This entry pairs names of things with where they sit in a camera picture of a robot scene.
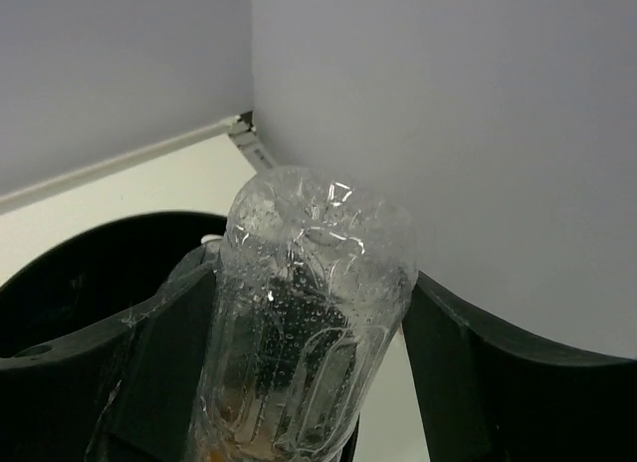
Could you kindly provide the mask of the white-capped clear bottle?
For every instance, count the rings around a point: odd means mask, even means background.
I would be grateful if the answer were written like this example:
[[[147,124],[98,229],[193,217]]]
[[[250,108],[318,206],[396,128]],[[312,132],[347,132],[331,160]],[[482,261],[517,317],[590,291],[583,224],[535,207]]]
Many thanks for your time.
[[[221,240],[222,238],[223,238],[223,236],[222,236],[222,235],[216,235],[216,234],[206,234],[206,235],[203,235],[203,236],[202,236],[202,238],[201,238],[201,244],[202,244],[202,245],[206,245],[206,244],[209,244],[209,243],[214,242],[214,241],[219,241],[219,240]]]

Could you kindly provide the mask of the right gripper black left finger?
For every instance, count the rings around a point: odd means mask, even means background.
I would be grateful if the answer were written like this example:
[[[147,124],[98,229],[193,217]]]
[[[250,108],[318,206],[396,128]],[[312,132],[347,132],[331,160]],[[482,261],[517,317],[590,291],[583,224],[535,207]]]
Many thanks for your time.
[[[2,459],[182,460],[214,287],[198,247],[147,300],[1,355]]]

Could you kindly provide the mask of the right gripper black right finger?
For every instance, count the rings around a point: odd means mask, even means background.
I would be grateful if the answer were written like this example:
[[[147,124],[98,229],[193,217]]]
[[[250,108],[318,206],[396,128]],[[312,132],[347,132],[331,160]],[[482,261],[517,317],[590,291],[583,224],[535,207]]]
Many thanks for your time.
[[[431,460],[635,460],[635,359],[535,335],[425,274],[402,327]]]

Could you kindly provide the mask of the large clear unlabelled bottle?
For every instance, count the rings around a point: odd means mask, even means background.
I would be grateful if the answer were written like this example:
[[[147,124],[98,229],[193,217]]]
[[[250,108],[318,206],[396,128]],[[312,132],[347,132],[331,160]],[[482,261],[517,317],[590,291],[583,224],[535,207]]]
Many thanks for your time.
[[[237,194],[195,432],[219,461],[331,461],[410,305],[408,212],[352,180],[279,166]]]

